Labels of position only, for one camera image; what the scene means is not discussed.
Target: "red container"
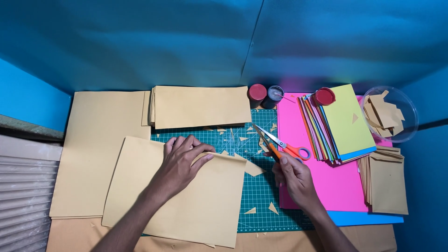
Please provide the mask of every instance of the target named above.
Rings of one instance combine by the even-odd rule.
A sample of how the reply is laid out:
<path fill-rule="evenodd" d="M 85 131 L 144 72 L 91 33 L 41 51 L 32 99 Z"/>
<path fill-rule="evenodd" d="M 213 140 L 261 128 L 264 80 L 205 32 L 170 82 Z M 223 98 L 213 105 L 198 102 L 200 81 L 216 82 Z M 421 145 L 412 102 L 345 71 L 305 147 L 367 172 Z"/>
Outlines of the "red container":
<path fill-rule="evenodd" d="M 262 84 L 254 84 L 247 91 L 249 97 L 250 108 L 254 109 L 258 107 L 263 99 L 266 97 L 267 91 Z"/>

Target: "hand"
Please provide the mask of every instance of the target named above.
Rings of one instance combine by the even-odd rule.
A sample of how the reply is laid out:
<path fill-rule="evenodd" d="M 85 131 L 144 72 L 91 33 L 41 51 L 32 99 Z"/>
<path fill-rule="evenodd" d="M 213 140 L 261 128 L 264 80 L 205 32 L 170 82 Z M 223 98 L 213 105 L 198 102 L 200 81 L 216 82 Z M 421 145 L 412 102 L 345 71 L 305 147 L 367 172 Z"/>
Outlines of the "hand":
<path fill-rule="evenodd" d="M 206 154 L 192 164 L 204 151 L 216 152 L 213 146 L 201 143 L 193 135 L 168 140 L 164 145 L 164 161 L 145 189 L 152 196 L 151 200 L 155 197 L 164 204 L 184 190 L 199 169 L 213 158 L 213 154 Z"/>
<path fill-rule="evenodd" d="M 286 183 L 288 193 L 293 201 L 305 212 L 310 213 L 323 209 L 322 203 L 314 188 L 313 178 L 308 166 L 281 152 L 280 163 L 275 163 L 272 172 L 275 175 L 276 186 Z"/>

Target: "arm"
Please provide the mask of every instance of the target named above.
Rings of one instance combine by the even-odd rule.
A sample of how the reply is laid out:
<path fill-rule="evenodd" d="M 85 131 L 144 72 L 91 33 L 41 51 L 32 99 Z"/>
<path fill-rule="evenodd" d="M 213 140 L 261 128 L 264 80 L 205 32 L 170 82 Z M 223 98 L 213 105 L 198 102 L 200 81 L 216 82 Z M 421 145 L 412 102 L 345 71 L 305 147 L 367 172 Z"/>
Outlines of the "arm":
<path fill-rule="evenodd" d="M 121 220 L 92 249 L 93 252 L 133 251 L 152 216 L 169 199 L 184 190 L 212 154 L 193 160 L 202 152 L 216 152 L 193 135 L 172 137 L 164 145 L 164 161 L 148 186 Z"/>
<path fill-rule="evenodd" d="M 282 155 L 280 164 L 276 163 L 272 168 L 276 176 L 276 185 L 286 182 L 291 198 L 313 222 L 325 251 L 357 252 L 358 250 L 334 224 L 320 202 L 310 169 L 291 155 L 287 153 Z"/>

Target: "cutting mat grid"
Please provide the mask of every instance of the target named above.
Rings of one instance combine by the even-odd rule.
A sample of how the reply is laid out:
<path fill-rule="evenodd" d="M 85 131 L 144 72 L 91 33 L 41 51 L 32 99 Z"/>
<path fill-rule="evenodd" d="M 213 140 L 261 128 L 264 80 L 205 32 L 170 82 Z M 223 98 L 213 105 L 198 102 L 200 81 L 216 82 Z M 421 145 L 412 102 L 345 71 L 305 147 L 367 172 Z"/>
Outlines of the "cutting mat grid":
<path fill-rule="evenodd" d="M 277 123 L 276 109 L 259 109 L 258 111 L 252 109 L 251 115 L 252 122 L 266 130 L 271 129 L 273 123 Z M 225 150 L 232 156 L 236 153 L 267 171 L 255 177 L 244 174 L 238 233 L 314 229 L 310 219 L 301 210 L 279 207 L 279 191 L 271 171 L 274 160 L 263 156 L 263 152 L 258 154 L 258 150 L 261 149 L 258 146 L 258 134 L 247 133 L 255 132 L 255 130 L 247 130 L 251 126 L 250 123 L 246 123 L 244 127 L 232 127 L 233 137 L 230 127 L 226 126 L 222 127 L 226 130 L 222 135 L 216 131 L 215 126 L 210 127 L 213 131 L 203 130 L 203 127 L 153 130 L 151 140 L 166 142 L 173 136 L 187 137 L 193 134 L 199 141 L 213 145 L 217 152 L 221 153 Z M 275 128 L 271 134 L 277 136 L 277 129 Z M 271 202 L 276 207 L 278 215 L 268 209 Z M 256 213 L 244 214 L 254 207 L 257 209 Z"/>

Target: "finger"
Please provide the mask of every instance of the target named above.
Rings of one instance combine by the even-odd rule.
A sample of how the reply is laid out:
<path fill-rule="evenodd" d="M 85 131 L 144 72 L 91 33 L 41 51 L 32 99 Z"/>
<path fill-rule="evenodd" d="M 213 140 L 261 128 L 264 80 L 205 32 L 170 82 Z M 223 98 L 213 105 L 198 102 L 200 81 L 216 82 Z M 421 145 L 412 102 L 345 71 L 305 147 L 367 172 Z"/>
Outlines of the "finger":
<path fill-rule="evenodd" d="M 276 186 L 278 186 L 278 183 L 284 183 L 286 181 L 283 171 L 281 170 L 281 167 L 278 163 L 274 164 L 274 166 L 272 167 L 272 172 L 275 175 Z"/>
<path fill-rule="evenodd" d="M 185 141 L 180 145 L 179 148 L 184 150 L 190 150 L 190 147 L 193 146 L 193 142 L 196 140 L 196 142 L 199 142 L 193 135 L 187 136 Z"/>
<path fill-rule="evenodd" d="M 201 143 L 200 145 L 194 147 L 193 149 L 189 150 L 187 152 L 187 155 L 189 155 L 189 158 L 191 160 L 195 159 L 199 154 L 201 154 L 202 152 L 216 152 L 215 147 L 206 144 L 206 143 Z"/>
<path fill-rule="evenodd" d="M 176 142 L 172 146 L 172 150 L 174 150 L 174 151 L 177 150 L 184 141 L 185 141 L 185 137 L 183 137 L 181 135 L 178 136 L 177 139 L 176 139 Z"/>
<path fill-rule="evenodd" d="M 288 162 L 287 157 L 283 156 L 280 158 L 280 167 L 283 171 L 287 183 L 294 183 L 295 181 L 297 181 L 297 177 L 294 174 L 294 169 Z"/>
<path fill-rule="evenodd" d="M 194 175 L 196 176 L 196 174 L 198 173 L 199 169 L 201 169 L 201 167 L 207 163 L 208 161 L 212 160 L 212 158 L 214 157 L 213 154 L 207 154 L 204 155 L 202 157 L 200 157 L 198 160 L 196 160 L 196 162 L 194 164 L 191 165 L 191 172 L 194 173 Z"/>
<path fill-rule="evenodd" d="M 173 136 L 164 144 L 164 156 L 167 156 L 169 153 L 171 153 L 172 145 L 174 144 L 176 139 L 177 137 Z"/>

